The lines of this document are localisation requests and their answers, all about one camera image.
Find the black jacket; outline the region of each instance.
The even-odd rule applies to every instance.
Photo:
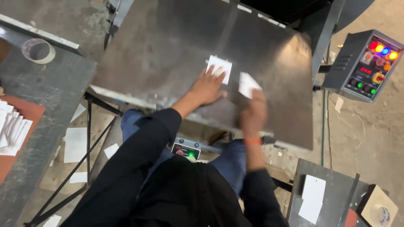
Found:
[[[148,168],[174,141],[181,121],[174,109],[140,119],[140,129],[106,163],[61,227],[289,226],[266,169],[247,173],[240,194],[244,214],[214,166],[178,155],[160,164],[139,191]]]

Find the gray box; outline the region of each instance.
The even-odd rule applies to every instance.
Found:
[[[373,42],[387,47],[388,54],[371,49]],[[399,63],[403,49],[403,44],[377,30],[348,34],[322,86],[349,99],[373,103]],[[398,53],[395,59],[390,59],[392,52]]]

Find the orange wristband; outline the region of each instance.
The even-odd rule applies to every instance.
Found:
[[[260,138],[244,139],[244,144],[245,145],[253,145],[253,144],[262,145],[262,140]]]

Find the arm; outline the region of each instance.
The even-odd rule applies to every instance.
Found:
[[[240,195],[244,201],[244,215],[253,226],[288,227],[275,197],[276,187],[265,167],[261,150],[259,132],[266,118],[265,96],[260,90],[253,90],[252,94],[248,109],[241,114],[247,166]]]
[[[167,144],[175,140],[182,119],[200,105],[209,104],[225,95],[219,91],[225,73],[216,77],[212,74],[213,68],[207,72],[204,69],[190,90],[171,108],[136,122],[139,130],[105,164],[72,214],[62,224],[63,227],[116,225],[128,216],[148,169]]]

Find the metal table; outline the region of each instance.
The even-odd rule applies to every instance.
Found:
[[[55,46],[55,59],[39,65],[27,60],[21,53],[22,44],[32,37],[17,33],[2,23],[0,37],[12,44],[6,60],[0,63],[0,79],[6,93],[46,107],[0,185],[0,226],[8,227],[15,226],[48,168],[50,157],[60,144],[93,77],[96,63]]]
[[[97,67],[92,88],[136,105],[166,108],[186,93],[210,55],[233,63],[226,99],[187,119],[239,130],[248,72],[267,97],[264,131],[279,145],[313,148],[310,38],[218,0],[134,1]]]
[[[302,218],[298,215],[300,207],[303,203],[301,198],[303,192],[303,185],[305,175],[318,177],[326,181],[326,188],[324,191],[323,206],[321,207],[320,215],[318,216],[316,225]],[[293,180],[292,194],[288,207],[288,214],[286,219],[289,221],[290,226],[338,226],[341,216],[349,197],[349,193],[354,182],[354,178],[335,172],[331,169],[319,166],[313,162],[306,161],[299,158],[295,178]],[[351,209],[356,211],[359,202],[362,200],[362,195],[367,192],[369,184],[362,181],[358,185],[350,201]],[[356,227],[367,227],[367,225],[358,217]]]

